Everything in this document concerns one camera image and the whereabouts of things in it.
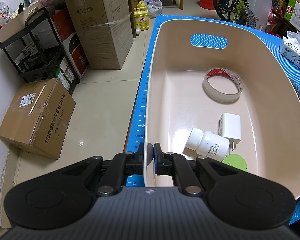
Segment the white pill bottle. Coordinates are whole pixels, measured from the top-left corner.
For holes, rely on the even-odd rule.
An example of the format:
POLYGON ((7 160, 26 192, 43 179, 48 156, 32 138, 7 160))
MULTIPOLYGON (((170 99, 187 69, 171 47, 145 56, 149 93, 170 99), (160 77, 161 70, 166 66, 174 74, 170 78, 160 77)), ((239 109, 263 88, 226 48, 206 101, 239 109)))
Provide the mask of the white pill bottle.
POLYGON ((198 155, 222 161, 229 153, 230 141, 209 131, 193 128, 185 145, 198 155))

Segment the green tape roll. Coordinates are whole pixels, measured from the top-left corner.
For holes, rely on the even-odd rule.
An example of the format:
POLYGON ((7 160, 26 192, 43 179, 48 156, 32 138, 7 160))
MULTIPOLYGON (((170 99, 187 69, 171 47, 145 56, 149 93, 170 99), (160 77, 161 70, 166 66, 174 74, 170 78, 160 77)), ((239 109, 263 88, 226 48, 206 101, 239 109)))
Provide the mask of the green tape roll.
POLYGON ((223 160, 222 163, 237 168, 239 170, 248 171, 247 163, 244 158, 237 154, 229 154, 223 160))

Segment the white charger cube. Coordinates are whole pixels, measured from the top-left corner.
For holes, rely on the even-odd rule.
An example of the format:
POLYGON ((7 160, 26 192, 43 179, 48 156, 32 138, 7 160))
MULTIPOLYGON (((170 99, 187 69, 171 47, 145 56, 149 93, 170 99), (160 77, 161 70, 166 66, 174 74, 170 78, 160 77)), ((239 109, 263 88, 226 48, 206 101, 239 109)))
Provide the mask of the white charger cube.
POLYGON ((242 139, 241 117, 237 114, 223 113, 219 119, 218 134, 230 141, 230 148, 233 151, 242 139))

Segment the clear tape roll red core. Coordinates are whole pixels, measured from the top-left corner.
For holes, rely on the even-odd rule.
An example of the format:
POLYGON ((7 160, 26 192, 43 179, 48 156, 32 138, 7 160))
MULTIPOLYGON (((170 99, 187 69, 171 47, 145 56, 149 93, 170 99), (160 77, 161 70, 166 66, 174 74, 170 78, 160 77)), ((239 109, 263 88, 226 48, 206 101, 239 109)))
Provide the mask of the clear tape roll red core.
POLYGON ((226 68, 211 68, 209 69, 203 79, 203 89, 209 97, 213 100, 221 103, 233 103, 239 99, 243 91, 243 81, 241 77, 234 72, 226 68), (211 85, 209 79, 214 76, 220 76, 230 80, 236 87, 237 92, 234 94, 224 93, 211 85))

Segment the brown cardboard box on floor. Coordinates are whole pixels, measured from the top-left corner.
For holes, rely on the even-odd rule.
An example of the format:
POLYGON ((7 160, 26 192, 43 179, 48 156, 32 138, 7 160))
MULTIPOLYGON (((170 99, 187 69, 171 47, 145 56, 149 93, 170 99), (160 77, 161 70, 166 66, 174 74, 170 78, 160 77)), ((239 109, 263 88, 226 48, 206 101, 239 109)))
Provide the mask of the brown cardboard box on floor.
POLYGON ((75 101, 58 78, 21 85, 0 126, 0 137, 17 148, 59 159, 75 101))

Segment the black metal shelf rack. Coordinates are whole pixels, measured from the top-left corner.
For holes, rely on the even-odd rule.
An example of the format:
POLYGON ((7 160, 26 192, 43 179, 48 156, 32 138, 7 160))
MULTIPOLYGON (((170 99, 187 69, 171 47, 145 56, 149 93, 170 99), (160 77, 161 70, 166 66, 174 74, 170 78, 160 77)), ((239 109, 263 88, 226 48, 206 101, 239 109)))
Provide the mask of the black metal shelf rack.
POLYGON ((23 29, 0 41, 0 49, 26 83, 59 78, 70 94, 80 83, 46 8, 34 9, 23 29))

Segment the yellow detergent jug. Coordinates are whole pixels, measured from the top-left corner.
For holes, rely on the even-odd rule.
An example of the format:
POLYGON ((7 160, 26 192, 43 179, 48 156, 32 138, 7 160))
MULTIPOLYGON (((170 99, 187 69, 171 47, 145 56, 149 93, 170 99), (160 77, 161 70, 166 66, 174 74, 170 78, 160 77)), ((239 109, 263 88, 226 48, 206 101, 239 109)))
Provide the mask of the yellow detergent jug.
POLYGON ((136 29, 141 31, 149 29, 149 14, 144 0, 139 1, 136 8, 133 9, 133 16, 136 29))

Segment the large stacked cardboard box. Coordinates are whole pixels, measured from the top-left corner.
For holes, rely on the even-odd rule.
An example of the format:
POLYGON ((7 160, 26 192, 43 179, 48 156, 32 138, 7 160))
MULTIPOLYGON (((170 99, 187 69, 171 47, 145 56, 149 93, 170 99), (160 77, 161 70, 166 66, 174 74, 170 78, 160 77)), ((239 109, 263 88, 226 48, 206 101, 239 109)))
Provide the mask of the large stacked cardboard box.
POLYGON ((120 70, 133 44, 128 0, 65 0, 91 69, 120 70))

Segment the white plastic bag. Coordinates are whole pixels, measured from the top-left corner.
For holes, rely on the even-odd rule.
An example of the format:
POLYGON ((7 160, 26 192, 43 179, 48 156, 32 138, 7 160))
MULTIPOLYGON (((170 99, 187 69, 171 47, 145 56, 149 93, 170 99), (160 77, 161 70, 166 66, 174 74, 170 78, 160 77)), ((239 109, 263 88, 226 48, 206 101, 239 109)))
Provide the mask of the white plastic bag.
POLYGON ((149 18, 156 18, 162 13, 162 2, 161 0, 144 0, 148 9, 149 18))

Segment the white tissue box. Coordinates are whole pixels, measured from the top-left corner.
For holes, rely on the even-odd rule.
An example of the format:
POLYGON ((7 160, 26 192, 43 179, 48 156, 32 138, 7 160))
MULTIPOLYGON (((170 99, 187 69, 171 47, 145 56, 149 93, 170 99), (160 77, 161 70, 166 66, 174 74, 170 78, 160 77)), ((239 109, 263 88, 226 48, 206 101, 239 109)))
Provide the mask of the white tissue box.
POLYGON ((281 40, 279 51, 282 56, 300 69, 300 33, 287 31, 281 40))

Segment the green black bicycle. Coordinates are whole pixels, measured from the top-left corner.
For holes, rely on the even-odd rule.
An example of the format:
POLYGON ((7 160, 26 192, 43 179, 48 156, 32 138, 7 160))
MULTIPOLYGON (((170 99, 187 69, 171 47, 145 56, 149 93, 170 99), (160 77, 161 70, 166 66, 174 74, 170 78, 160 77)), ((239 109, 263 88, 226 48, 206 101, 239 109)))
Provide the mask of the green black bicycle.
POLYGON ((223 21, 256 28, 254 13, 247 0, 212 0, 214 9, 223 21))

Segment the green white carton box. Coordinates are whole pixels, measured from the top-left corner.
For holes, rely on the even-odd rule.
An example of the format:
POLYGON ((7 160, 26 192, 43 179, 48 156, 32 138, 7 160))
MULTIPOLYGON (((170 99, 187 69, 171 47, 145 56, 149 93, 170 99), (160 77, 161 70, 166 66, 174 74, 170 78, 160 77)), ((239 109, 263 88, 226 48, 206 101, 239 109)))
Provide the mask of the green white carton box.
POLYGON ((300 3, 289 0, 284 18, 300 32, 300 3))

